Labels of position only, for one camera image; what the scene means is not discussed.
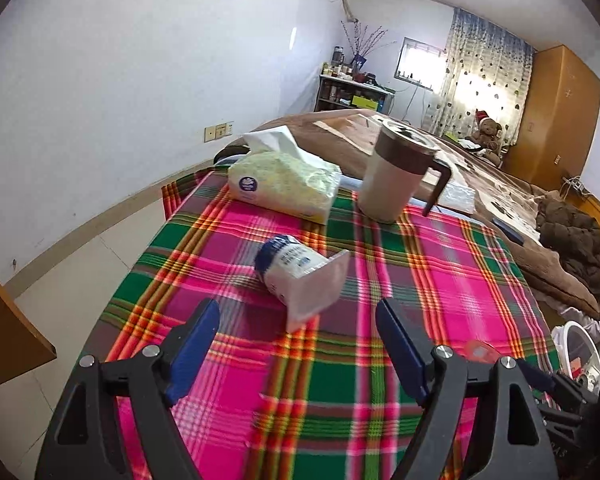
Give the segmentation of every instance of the plaid tablecloth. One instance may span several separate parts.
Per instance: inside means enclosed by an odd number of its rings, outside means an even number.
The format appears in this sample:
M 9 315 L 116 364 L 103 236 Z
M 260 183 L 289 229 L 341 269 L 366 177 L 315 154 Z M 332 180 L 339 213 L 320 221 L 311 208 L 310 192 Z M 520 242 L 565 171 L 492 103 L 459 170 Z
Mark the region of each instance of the plaid tablecloth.
M 382 297 L 412 310 L 437 344 L 462 351 L 478 339 L 545 370 L 558 366 L 519 269 L 483 226 L 437 212 L 423 218 L 415 206 L 380 225 L 345 190 L 328 225 L 319 226 L 232 201 L 226 169 L 185 177 L 163 192 L 170 219 L 85 351 L 130 357 L 160 343 L 203 298 L 218 300 L 218 336 L 192 391 L 172 411 L 205 480 L 390 478 L 421 411 L 401 389 L 376 332 Z M 284 306 L 253 271 L 258 248 L 275 234 L 325 256 L 352 253 L 340 299 L 293 335 L 283 331 Z M 458 475 L 474 410 L 465 401 L 446 478 Z M 136 478 L 149 478 L 128 401 L 120 413 Z

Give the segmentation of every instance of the curtain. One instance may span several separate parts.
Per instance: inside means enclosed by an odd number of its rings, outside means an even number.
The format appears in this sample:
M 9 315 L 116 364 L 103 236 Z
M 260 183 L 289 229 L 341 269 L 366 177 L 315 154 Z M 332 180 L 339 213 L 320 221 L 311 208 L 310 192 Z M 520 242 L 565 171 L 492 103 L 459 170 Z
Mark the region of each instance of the curtain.
M 525 106 L 534 48 L 470 12 L 456 9 L 446 42 L 446 73 L 423 127 L 442 136 L 472 133 L 475 111 L 502 126 L 502 146 L 514 145 Z

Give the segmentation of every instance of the tissue box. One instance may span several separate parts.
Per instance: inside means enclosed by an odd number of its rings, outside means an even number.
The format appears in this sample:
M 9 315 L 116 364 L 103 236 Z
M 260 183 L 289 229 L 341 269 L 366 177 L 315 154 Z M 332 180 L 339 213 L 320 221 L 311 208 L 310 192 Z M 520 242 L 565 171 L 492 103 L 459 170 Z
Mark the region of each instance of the tissue box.
M 233 198 L 326 224 L 342 172 L 301 150 L 286 126 L 245 134 L 251 151 L 228 170 Z

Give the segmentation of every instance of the wooden wardrobe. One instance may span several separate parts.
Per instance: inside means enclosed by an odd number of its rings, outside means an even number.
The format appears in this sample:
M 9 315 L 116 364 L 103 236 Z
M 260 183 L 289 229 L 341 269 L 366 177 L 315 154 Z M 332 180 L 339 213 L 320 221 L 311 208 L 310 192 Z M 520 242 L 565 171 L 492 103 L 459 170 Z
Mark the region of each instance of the wooden wardrobe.
M 600 110 L 600 79 L 565 46 L 538 52 L 518 142 L 502 169 L 545 190 L 579 176 Z

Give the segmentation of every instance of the santa hat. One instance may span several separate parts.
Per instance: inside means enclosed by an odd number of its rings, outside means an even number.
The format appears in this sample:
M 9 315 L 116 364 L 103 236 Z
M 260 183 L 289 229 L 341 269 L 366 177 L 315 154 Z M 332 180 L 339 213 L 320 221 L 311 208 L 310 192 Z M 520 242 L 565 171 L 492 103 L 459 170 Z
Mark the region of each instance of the santa hat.
M 475 111 L 475 120 L 478 122 L 478 128 L 482 126 L 484 120 L 489 119 L 489 114 L 484 110 L 476 110 Z

